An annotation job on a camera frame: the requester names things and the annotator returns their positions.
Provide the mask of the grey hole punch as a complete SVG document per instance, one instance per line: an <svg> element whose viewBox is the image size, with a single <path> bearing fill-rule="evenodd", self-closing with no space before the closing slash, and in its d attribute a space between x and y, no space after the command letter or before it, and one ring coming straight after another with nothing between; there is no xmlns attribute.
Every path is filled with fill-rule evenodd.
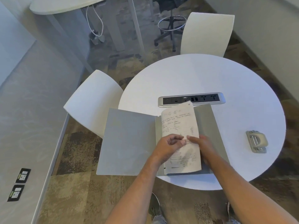
<svg viewBox="0 0 299 224"><path fill-rule="evenodd" d="M267 153L268 140L265 134L259 131L246 131L248 142L253 153Z"/></svg>

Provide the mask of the black office chair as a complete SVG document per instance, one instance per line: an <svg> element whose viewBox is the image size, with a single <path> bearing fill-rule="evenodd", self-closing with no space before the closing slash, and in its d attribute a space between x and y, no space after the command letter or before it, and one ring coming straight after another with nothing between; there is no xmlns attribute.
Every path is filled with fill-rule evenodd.
<svg viewBox="0 0 299 224"><path fill-rule="evenodd" d="M182 35L187 19L181 15L174 15L173 10L180 7L188 0L153 0L159 4L160 13L170 11L170 16L161 19L158 22L160 36L154 39L154 45L158 46L158 42L163 38L170 36L173 45L173 52L176 52L174 35Z"/></svg>

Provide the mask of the grey open folder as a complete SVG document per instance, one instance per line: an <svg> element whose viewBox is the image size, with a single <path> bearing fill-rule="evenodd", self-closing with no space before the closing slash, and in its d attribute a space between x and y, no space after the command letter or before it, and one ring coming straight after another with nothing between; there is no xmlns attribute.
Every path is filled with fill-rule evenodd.
<svg viewBox="0 0 299 224"><path fill-rule="evenodd" d="M229 162L210 104L193 106L200 135ZM97 175L136 176L162 138L161 115L109 109Z"/></svg>

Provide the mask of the silver table power outlet strip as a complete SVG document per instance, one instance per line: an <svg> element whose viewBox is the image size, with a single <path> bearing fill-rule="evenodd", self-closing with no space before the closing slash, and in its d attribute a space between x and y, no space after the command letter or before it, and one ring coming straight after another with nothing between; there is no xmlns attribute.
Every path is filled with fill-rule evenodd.
<svg viewBox="0 0 299 224"><path fill-rule="evenodd" d="M159 97L158 107L172 107L188 101L190 101L193 106L204 104L219 105L226 103L226 99L223 93L199 93Z"/></svg>

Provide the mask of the handwritten paper sheets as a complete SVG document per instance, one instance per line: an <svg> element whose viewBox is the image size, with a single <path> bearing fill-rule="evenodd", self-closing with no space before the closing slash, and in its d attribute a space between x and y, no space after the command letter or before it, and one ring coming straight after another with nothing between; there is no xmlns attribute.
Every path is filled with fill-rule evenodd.
<svg viewBox="0 0 299 224"><path fill-rule="evenodd" d="M202 169L198 144L187 140L187 135L199 137L196 116L191 101L165 109L161 113L162 136L177 134L184 136L186 145L178 149L165 163L164 174L183 174Z"/></svg>

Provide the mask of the person's left shoe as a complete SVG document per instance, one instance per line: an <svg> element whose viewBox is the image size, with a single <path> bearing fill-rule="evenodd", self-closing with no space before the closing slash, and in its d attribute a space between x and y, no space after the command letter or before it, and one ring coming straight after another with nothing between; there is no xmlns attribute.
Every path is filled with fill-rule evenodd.
<svg viewBox="0 0 299 224"><path fill-rule="evenodd" d="M151 194L148 213L151 216L151 224L167 224L167 221L163 216L159 199L154 193Z"/></svg>

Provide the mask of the white desk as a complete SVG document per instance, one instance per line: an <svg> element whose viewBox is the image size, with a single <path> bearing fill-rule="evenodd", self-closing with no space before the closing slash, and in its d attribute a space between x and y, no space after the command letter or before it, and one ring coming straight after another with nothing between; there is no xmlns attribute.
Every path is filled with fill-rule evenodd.
<svg viewBox="0 0 299 224"><path fill-rule="evenodd" d="M66 35L65 31L54 17L55 14L89 7L103 1L105 1L105 5L107 6L104 9L103 15L107 17L108 30L111 34L114 46L118 51L122 51L124 50L124 44L116 19L108 15L108 12L112 9L109 0L33 0L29 8L34 14L45 15L57 31L59 31L62 35Z"/></svg>

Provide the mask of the person's right hand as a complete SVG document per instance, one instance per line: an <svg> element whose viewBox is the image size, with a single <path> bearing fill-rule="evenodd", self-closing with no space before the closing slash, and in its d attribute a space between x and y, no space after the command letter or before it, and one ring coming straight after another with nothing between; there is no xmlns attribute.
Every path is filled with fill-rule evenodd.
<svg viewBox="0 0 299 224"><path fill-rule="evenodd" d="M219 155L207 136L203 135L203 148L200 149L204 162L213 170Z"/></svg>

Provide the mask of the person's right forearm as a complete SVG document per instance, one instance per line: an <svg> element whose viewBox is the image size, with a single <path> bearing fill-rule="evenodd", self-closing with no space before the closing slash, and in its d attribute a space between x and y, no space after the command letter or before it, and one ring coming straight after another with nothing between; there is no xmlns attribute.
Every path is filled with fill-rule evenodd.
<svg viewBox="0 0 299 224"><path fill-rule="evenodd" d="M242 224L299 224L299 222L258 190L219 156L206 157L229 203Z"/></svg>

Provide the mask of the white chair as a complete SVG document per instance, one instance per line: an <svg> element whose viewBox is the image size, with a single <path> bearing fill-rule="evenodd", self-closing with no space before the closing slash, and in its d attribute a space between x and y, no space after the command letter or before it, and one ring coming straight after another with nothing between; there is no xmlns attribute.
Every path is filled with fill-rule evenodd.
<svg viewBox="0 0 299 224"><path fill-rule="evenodd" d="M223 57L235 15L191 12L182 35L180 54L207 54Z"/></svg>
<svg viewBox="0 0 299 224"><path fill-rule="evenodd" d="M109 109L118 108L123 92L113 78L95 70L63 108L78 123L103 139Z"/></svg>

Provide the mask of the black wall outlet plate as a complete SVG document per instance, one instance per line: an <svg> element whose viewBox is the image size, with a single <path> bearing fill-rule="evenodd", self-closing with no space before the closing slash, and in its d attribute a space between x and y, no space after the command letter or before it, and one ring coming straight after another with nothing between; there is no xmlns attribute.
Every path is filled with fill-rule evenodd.
<svg viewBox="0 0 299 224"><path fill-rule="evenodd" d="M15 184L12 188L12 191L9 194L7 202L15 202L20 199L20 196L24 190L24 184Z"/></svg>
<svg viewBox="0 0 299 224"><path fill-rule="evenodd" d="M27 168L21 168L17 179L15 181L15 183L17 184L25 184L28 180L29 174L31 172L31 169L27 169Z"/></svg>

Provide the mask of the person's left forearm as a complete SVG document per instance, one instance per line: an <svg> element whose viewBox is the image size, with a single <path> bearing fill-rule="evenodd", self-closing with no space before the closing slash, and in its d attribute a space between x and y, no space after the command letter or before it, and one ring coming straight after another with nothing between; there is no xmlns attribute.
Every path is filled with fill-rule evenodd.
<svg viewBox="0 0 299 224"><path fill-rule="evenodd" d="M146 224L159 167L150 156L132 185L109 214L105 224Z"/></svg>

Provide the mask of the person's left hand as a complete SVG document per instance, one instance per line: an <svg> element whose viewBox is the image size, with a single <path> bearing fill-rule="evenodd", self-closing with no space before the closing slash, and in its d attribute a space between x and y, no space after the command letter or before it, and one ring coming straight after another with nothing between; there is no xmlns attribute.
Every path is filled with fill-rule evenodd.
<svg viewBox="0 0 299 224"><path fill-rule="evenodd" d="M162 137L157 143L151 158L161 166L165 163L177 150L170 150L167 144L167 136Z"/></svg>

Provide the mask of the grey floor power box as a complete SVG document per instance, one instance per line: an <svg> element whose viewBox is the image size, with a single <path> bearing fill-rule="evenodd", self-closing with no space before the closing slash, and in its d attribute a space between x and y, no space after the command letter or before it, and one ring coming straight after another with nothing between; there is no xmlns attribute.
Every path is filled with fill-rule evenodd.
<svg viewBox="0 0 299 224"><path fill-rule="evenodd" d="M93 45L98 45L106 41L105 36L104 35L99 36L99 32L96 30L92 30L90 32L89 39Z"/></svg>

